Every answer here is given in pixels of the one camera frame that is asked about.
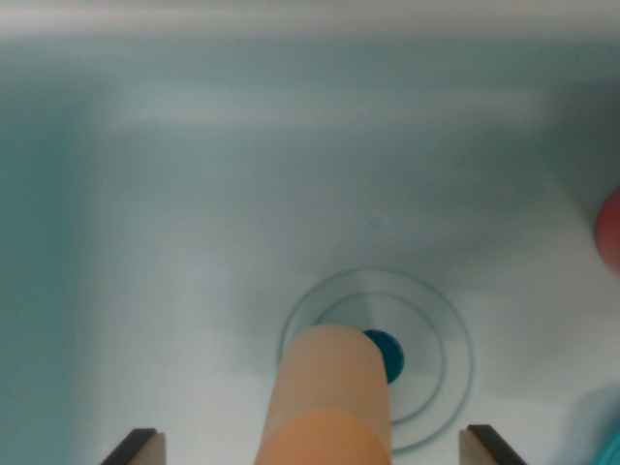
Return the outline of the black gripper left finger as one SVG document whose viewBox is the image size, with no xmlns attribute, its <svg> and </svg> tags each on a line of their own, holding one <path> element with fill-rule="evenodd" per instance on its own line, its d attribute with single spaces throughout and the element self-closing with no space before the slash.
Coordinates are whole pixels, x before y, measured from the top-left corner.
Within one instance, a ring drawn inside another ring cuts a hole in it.
<svg viewBox="0 0 620 465">
<path fill-rule="evenodd" d="M 133 429 L 102 465 L 166 465 L 166 436 L 155 428 Z"/>
</svg>

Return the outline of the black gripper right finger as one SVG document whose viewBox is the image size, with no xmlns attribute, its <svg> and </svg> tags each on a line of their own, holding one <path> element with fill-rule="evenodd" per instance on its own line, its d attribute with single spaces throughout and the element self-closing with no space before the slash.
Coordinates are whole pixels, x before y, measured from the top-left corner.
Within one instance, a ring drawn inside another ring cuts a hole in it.
<svg viewBox="0 0 620 465">
<path fill-rule="evenodd" d="M 489 424 L 470 424 L 459 431 L 460 465 L 525 465 L 524 459 Z"/>
</svg>

